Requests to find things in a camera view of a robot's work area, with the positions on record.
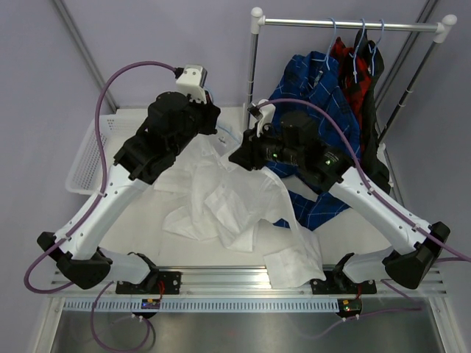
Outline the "white shirt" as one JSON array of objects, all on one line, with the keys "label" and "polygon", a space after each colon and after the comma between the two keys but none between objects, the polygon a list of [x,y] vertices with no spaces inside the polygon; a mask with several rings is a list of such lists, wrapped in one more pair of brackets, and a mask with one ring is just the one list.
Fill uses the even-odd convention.
[{"label": "white shirt", "polygon": [[218,238],[226,249],[252,252],[259,222],[284,220],[292,245],[263,255],[272,287],[324,280],[319,239],[296,219],[285,184],[266,167],[247,171],[230,163],[235,147],[233,140],[199,135],[157,178],[155,190],[185,202],[164,218],[163,229],[194,240]]}]

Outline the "blue plaid shirt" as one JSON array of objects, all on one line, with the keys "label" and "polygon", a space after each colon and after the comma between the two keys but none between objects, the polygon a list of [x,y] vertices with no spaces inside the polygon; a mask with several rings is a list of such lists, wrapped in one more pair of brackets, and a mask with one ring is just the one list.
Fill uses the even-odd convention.
[{"label": "blue plaid shirt", "polygon": [[[339,87],[338,77],[339,64],[332,57],[325,61],[325,55],[317,51],[305,56],[295,54],[289,60],[279,84],[269,98],[300,99],[324,110],[336,122],[356,157],[360,158],[360,127]],[[302,110],[316,122],[324,142],[346,154],[350,153],[336,129],[321,113],[304,104],[290,102],[277,103],[275,107],[272,124],[277,132],[280,131],[280,118],[283,114]],[[315,201],[293,191],[289,193],[295,217],[303,227],[314,231],[349,208],[329,193],[324,193],[313,185],[309,185],[309,188],[317,195]]]}]

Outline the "light blue wire hanger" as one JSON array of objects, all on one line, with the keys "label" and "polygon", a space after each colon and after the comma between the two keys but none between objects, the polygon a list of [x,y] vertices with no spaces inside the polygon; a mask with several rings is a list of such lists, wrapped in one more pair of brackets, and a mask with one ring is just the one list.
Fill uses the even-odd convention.
[{"label": "light blue wire hanger", "polygon": [[222,140],[224,143],[231,140],[234,144],[240,144],[242,142],[242,133],[235,129],[231,125],[226,125],[223,123],[218,123],[216,125],[216,136],[219,140]]}]

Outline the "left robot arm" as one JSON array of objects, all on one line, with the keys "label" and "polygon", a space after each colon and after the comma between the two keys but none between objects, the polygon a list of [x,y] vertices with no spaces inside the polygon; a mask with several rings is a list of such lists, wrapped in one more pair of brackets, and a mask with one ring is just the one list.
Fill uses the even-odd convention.
[{"label": "left robot arm", "polygon": [[173,166],[198,134],[216,133],[221,110],[209,92],[203,94],[202,98],[160,94],[135,134],[115,154],[105,189],[90,197],[63,228],[38,237],[38,245],[70,283],[88,290],[105,280],[122,282],[137,293],[151,293],[157,287],[159,269],[148,257],[110,252],[99,244],[128,205]]}]

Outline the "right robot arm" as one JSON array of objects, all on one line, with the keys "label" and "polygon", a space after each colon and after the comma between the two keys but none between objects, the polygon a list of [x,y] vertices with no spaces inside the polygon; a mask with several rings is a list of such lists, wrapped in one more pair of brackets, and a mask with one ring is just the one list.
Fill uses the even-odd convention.
[{"label": "right robot arm", "polygon": [[285,114],[280,132],[271,124],[248,129],[229,160],[248,171],[269,162],[297,167],[308,184],[343,201],[390,242],[386,250],[349,253],[338,262],[333,284],[342,292],[386,278],[404,288],[417,289],[439,257],[441,243],[450,235],[442,222],[430,224],[412,215],[370,182],[351,157],[319,138],[314,120],[304,112]]}]

